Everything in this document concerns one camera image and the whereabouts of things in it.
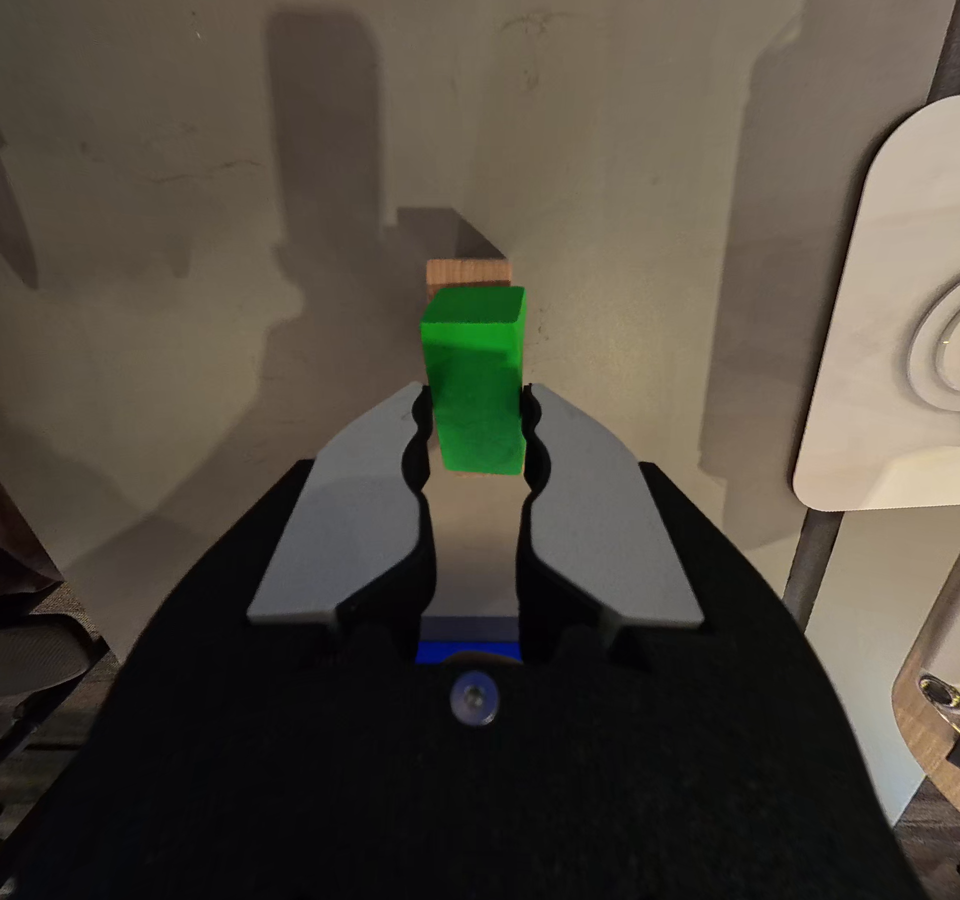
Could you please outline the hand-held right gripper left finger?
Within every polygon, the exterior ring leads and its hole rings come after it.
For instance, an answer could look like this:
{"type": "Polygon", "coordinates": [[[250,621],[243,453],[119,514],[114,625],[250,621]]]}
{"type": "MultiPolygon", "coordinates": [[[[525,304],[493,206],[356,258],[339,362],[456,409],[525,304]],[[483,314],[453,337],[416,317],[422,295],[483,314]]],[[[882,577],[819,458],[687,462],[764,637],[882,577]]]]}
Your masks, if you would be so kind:
{"type": "Polygon", "coordinates": [[[429,388],[413,381],[323,446],[247,608],[252,623],[345,627],[369,607],[420,619],[436,589],[432,420],[429,388]]]}

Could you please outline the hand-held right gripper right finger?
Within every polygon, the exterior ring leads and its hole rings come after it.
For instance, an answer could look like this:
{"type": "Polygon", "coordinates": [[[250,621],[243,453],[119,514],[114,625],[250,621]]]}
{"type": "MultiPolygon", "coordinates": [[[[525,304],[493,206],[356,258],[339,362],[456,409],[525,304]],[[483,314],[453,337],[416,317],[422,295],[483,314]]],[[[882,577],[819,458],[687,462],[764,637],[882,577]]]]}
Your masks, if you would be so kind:
{"type": "Polygon", "coordinates": [[[542,383],[521,397],[530,493],[515,585],[523,628],[697,630],[704,612],[642,465],[542,383]]]}

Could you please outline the green wooden arch block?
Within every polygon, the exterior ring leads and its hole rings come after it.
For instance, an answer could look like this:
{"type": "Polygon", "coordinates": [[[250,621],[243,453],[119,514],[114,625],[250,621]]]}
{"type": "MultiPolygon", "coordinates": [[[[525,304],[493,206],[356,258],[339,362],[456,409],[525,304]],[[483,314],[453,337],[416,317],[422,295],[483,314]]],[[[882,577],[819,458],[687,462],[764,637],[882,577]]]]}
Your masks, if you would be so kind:
{"type": "Polygon", "coordinates": [[[516,285],[444,287],[426,307],[421,346],[447,470],[522,474],[525,322],[516,285]]]}

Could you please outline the natural wooden plank block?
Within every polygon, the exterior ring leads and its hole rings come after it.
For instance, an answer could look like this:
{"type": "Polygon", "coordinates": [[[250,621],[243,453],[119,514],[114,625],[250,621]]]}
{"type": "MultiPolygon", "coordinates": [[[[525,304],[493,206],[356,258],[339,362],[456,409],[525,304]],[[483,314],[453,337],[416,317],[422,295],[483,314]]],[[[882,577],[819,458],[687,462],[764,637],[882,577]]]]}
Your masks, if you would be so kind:
{"type": "Polygon", "coordinates": [[[425,267],[427,301],[439,291],[460,287],[510,287],[512,265],[507,258],[429,258],[425,267]]]}

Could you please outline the white document stand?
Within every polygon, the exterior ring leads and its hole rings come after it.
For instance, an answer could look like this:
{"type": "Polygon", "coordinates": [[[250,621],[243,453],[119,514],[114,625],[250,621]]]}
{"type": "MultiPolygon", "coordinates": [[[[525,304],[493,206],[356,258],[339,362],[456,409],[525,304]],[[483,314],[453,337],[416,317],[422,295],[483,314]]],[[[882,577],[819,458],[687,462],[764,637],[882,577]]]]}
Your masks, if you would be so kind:
{"type": "Polygon", "coordinates": [[[959,98],[867,171],[793,474],[812,510],[959,503],[959,98]]]}

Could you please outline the wooden clipboard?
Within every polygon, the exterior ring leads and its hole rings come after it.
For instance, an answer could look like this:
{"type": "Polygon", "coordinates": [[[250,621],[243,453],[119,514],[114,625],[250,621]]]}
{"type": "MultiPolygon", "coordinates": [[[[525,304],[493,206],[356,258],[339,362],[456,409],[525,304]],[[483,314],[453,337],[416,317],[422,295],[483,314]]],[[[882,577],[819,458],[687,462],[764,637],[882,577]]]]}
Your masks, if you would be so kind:
{"type": "Polygon", "coordinates": [[[959,768],[949,761],[949,756],[958,742],[958,733],[924,697],[919,677],[940,629],[954,617],[957,606],[958,593],[943,587],[908,651],[892,690],[894,720],[901,738],[924,775],[955,809],[959,808],[959,768]]]}

